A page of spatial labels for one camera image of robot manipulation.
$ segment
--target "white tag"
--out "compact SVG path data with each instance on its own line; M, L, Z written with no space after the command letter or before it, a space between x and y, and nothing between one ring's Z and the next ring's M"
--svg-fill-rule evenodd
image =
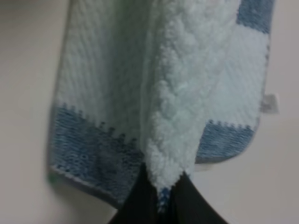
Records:
M195 172L200 172L200 171L208 171L212 169L212 164L211 163L206 163L206 164L195 164L194 166L194 171Z
M278 109L278 96L276 94L265 94L261 104L261 112L266 114L277 114Z

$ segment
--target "towel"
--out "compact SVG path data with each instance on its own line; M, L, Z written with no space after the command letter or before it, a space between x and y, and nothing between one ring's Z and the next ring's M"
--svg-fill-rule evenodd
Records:
M236 11L225 60L209 96L206 126L197 133L198 163L232 158L254 136L273 4L274 0L242 0ZM72 0L65 31L53 103L50 169L116 208L127 198L143 161L140 91L151 8L151 0ZM199 27L205 26L201 19Z

